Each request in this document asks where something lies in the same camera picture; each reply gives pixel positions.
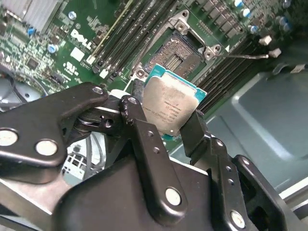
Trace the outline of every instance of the black bracket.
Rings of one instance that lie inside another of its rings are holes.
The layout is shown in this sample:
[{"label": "black bracket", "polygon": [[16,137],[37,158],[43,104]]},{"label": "black bracket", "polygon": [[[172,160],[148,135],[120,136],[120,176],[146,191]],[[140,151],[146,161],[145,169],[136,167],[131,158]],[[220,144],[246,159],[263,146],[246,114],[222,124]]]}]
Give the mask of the black bracket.
[{"label": "black bracket", "polygon": [[181,135],[185,153],[192,158],[192,164],[198,161],[212,178],[211,213],[214,228],[257,231],[247,215],[236,166],[231,162],[224,143],[208,132],[201,113],[193,113],[182,127]]},{"label": "black bracket", "polygon": [[0,146],[0,177],[34,184],[54,180],[77,117],[107,99],[106,91],[84,83],[2,113],[0,143],[9,145]]},{"label": "black bracket", "polygon": [[135,98],[124,96],[120,111],[126,136],[115,151],[131,142],[149,213],[164,226],[175,225],[184,218],[188,203],[158,130],[147,122]]}]

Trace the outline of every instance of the blue capacitor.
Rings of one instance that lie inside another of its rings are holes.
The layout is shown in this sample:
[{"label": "blue capacitor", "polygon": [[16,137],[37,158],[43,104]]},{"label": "blue capacitor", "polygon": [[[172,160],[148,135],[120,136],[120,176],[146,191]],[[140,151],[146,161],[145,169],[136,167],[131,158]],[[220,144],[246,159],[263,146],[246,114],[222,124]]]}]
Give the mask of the blue capacitor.
[{"label": "blue capacitor", "polygon": [[281,26],[284,26],[284,25],[286,25],[288,23],[288,20],[287,20],[287,18],[286,17],[281,17],[280,19],[279,19],[279,24],[281,25]]},{"label": "blue capacitor", "polygon": [[244,18],[248,18],[250,16],[250,9],[248,9],[248,8],[243,9],[242,10],[242,16]]},{"label": "blue capacitor", "polygon": [[33,35],[34,33],[35,33],[35,29],[33,28],[33,27],[30,27],[30,28],[28,28],[27,29],[27,34],[29,35],[29,36],[31,36],[31,35]]},{"label": "blue capacitor", "polygon": [[49,44],[47,50],[50,54],[55,54],[59,50],[59,47],[54,44]]},{"label": "blue capacitor", "polygon": [[289,32],[292,29],[292,27],[289,23],[286,23],[282,29],[284,32]]},{"label": "blue capacitor", "polygon": [[258,27],[257,26],[249,26],[250,28],[250,33],[251,34],[255,34],[258,31]]},{"label": "blue capacitor", "polygon": [[234,0],[234,5],[236,7],[242,7],[244,6],[243,0]]}]

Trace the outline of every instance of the screw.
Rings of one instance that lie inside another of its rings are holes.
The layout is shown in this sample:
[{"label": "screw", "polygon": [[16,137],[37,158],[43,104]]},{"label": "screw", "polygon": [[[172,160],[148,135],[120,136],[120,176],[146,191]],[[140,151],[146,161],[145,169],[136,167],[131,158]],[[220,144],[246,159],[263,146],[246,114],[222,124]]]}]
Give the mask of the screw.
[{"label": "screw", "polygon": [[142,70],[139,70],[139,71],[137,72],[137,75],[138,75],[139,77],[142,77],[142,76],[144,76],[144,71],[142,71]]},{"label": "screw", "polygon": [[236,224],[237,227],[243,229],[245,228],[245,221],[244,218],[238,212],[232,210],[231,211],[231,218],[233,222]]},{"label": "screw", "polygon": [[58,146],[54,141],[40,141],[35,150],[41,155],[53,155],[57,152]]},{"label": "screw", "polygon": [[172,189],[172,188],[168,188],[166,190],[166,198],[168,200],[168,202],[174,206],[177,206],[181,203],[181,196],[180,194]]},{"label": "screw", "polygon": [[70,13],[68,13],[68,18],[70,20],[75,20],[77,18],[77,14],[74,11],[71,11]]},{"label": "screw", "polygon": [[246,165],[249,165],[249,161],[245,157],[243,157],[242,160],[244,161]]},{"label": "screw", "polygon": [[0,146],[10,146],[18,140],[18,136],[11,130],[0,130]]},{"label": "screw", "polygon": [[223,146],[223,143],[221,141],[217,141],[217,144],[221,147]]},{"label": "screw", "polygon": [[137,104],[137,101],[134,98],[132,98],[132,97],[129,97],[128,101],[130,101],[133,104]]},{"label": "screw", "polygon": [[92,90],[97,94],[100,94],[100,95],[103,94],[103,90],[99,87],[94,87]]}]

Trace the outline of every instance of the green circuit board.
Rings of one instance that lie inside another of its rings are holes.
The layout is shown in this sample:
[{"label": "green circuit board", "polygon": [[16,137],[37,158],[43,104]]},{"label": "green circuit board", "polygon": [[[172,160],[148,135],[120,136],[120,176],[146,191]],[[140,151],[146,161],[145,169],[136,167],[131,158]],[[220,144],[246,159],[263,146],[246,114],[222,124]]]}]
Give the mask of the green circuit board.
[{"label": "green circuit board", "polygon": [[[0,65],[21,73],[22,80],[41,91],[27,76],[37,79],[48,94],[88,81],[108,90],[130,91],[136,60],[149,72],[162,61],[161,56],[165,56],[162,62],[196,84],[221,60],[207,60],[200,39],[206,47],[219,45],[219,53],[228,54],[251,34],[251,26],[257,27],[256,36],[269,33],[276,41],[288,34],[275,23],[278,16],[284,16],[276,0],[244,0],[241,7],[234,0],[56,0],[46,30],[40,33],[29,33],[35,28],[14,16],[5,7],[7,0],[1,2]],[[243,16],[246,8],[251,11],[249,16]],[[157,37],[169,19],[181,12],[188,12],[190,33],[183,35],[168,27]],[[154,38],[156,42],[149,46]],[[185,47],[186,58],[176,52],[171,57],[164,53],[171,51],[174,41],[182,44],[175,46],[178,53]],[[55,52],[50,52],[51,45]],[[168,141],[167,148],[177,143]]]}]

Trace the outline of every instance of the black ram slot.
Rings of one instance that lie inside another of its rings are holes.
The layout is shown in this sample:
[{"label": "black ram slot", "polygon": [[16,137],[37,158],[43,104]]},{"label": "black ram slot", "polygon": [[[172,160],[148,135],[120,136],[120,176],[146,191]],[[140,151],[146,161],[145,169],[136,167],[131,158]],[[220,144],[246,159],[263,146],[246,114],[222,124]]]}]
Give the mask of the black ram slot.
[{"label": "black ram slot", "polygon": [[133,7],[131,12],[127,15],[123,23],[118,29],[112,33],[112,37],[107,40],[107,43],[100,51],[100,60],[105,61],[109,55],[114,51],[116,46],[122,45],[124,36],[129,32],[130,28],[136,23],[136,20],[141,16],[147,7],[150,0],[141,0]]},{"label": "black ram slot", "polygon": [[166,1],[165,4],[163,4],[160,9],[159,9],[159,14],[155,17],[154,22],[151,23],[150,28],[144,30],[144,32],[141,34],[141,36],[137,39],[135,39],[134,41],[132,41],[129,45],[128,45],[128,52],[124,53],[124,57],[123,58],[119,58],[119,64],[114,67],[114,70],[117,71],[121,71],[124,66],[126,65],[126,63],[128,62],[128,60],[131,58],[132,54],[138,49],[138,47],[140,46],[140,44],[144,44],[145,45],[145,41],[147,39],[150,39],[151,33],[152,31],[156,28],[159,28],[160,25],[163,23],[164,18],[166,17],[166,12],[169,12],[173,7],[174,4],[176,3],[176,0],[170,0],[170,1]]},{"label": "black ram slot", "polygon": [[117,47],[110,55],[111,60],[108,62],[108,65],[110,64],[114,67],[118,60],[120,60],[120,57],[126,53],[127,49],[129,49],[129,46],[131,45],[131,42],[134,40],[134,38],[138,37],[140,31],[142,31],[142,29],[144,28],[143,25],[147,25],[147,23],[152,19],[153,15],[155,15],[161,4],[161,1],[157,1],[151,8],[147,8],[146,12],[142,14],[140,22],[137,25],[134,25],[133,29],[130,28],[130,33],[125,36],[120,46]]},{"label": "black ram slot", "polygon": [[[256,41],[247,38],[232,54],[257,55],[264,53]],[[198,87],[205,90],[208,95],[200,103],[198,109],[206,113],[223,97],[230,97],[232,89],[246,76],[253,77],[258,73],[262,60],[249,60],[240,58],[225,58],[211,72],[207,73]]]}]

